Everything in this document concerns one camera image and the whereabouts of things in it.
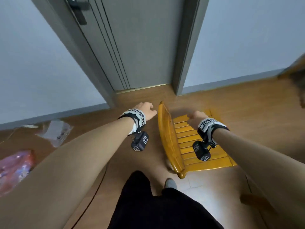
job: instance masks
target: yellow wooden chair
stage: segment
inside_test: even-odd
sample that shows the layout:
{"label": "yellow wooden chair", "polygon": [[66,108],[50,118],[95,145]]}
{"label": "yellow wooden chair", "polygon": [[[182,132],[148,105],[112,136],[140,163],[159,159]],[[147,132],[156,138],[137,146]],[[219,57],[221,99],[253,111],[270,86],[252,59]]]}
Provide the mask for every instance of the yellow wooden chair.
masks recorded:
{"label": "yellow wooden chair", "polygon": [[[222,122],[212,110],[204,111],[209,117]],[[201,140],[197,131],[188,125],[187,115],[171,118],[163,101],[160,102],[158,111],[158,124],[162,145],[166,155],[179,178],[185,178],[189,171],[217,169],[237,165],[234,160],[218,145],[211,149],[211,158],[203,162],[196,157],[193,142]]]}

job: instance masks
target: door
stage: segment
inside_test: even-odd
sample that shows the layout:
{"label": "door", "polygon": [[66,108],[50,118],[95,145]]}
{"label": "door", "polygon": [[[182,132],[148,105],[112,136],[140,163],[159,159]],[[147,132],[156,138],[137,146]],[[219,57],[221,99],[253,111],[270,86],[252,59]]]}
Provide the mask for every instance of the door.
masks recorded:
{"label": "door", "polygon": [[172,81],[184,0],[88,2],[80,24],[114,90]]}

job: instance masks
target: plastic bag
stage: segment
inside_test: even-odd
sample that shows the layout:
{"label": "plastic bag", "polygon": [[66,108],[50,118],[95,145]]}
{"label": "plastic bag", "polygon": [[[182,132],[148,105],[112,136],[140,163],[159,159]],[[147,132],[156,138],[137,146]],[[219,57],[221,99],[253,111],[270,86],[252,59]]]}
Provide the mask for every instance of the plastic bag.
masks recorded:
{"label": "plastic bag", "polygon": [[34,154],[30,150],[19,151],[0,160],[0,197],[21,182],[34,166]]}
{"label": "plastic bag", "polygon": [[70,126],[66,122],[54,120],[51,121],[49,126],[44,125],[43,132],[37,133],[36,135],[50,141],[53,147],[59,147],[72,129],[73,126]]}

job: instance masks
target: foot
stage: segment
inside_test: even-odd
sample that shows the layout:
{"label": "foot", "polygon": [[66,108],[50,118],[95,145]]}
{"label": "foot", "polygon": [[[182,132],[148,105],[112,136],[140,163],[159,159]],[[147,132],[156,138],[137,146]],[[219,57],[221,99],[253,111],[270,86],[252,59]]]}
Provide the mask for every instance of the foot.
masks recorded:
{"label": "foot", "polygon": [[177,184],[171,178],[166,179],[164,188],[174,188],[176,190],[178,189]]}

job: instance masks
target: gray baseboard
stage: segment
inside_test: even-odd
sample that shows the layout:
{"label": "gray baseboard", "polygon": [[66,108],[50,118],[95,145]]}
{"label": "gray baseboard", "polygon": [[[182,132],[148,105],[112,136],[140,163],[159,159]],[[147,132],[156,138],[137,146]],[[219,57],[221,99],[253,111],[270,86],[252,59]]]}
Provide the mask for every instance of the gray baseboard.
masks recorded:
{"label": "gray baseboard", "polygon": [[97,104],[97,105],[84,107],[84,108],[76,108],[76,109],[72,109],[69,111],[57,112],[57,113],[48,114],[48,115],[44,115],[44,116],[38,116],[38,117],[30,118],[30,119],[24,119],[24,120],[1,124],[0,130],[18,128],[23,125],[32,125],[32,124],[37,124],[37,123],[44,122],[44,121],[51,121],[51,120],[55,120],[55,119],[60,119],[60,118],[64,118],[64,117],[74,116],[74,115],[80,115],[80,114],[94,112],[94,111],[108,109],[108,108],[109,108],[109,106],[107,103]]}
{"label": "gray baseboard", "polygon": [[211,89],[215,89],[215,88],[220,88],[223,86],[229,86],[229,85],[233,85],[233,84],[239,84],[239,83],[243,83],[243,82],[269,78],[269,77],[278,75],[283,70],[284,69],[277,69],[277,70],[266,71],[266,72],[253,74],[253,75],[246,75],[246,76],[241,76],[241,77],[232,78],[232,79],[226,79],[226,80],[221,80],[221,81],[216,81],[216,82],[211,82],[211,83],[206,83],[206,84],[198,84],[198,85],[194,85],[194,86],[184,87],[182,89],[182,94],[186,94],[186,93],[190,93],[190,92],[206,91],[206,90],[211,90]]}

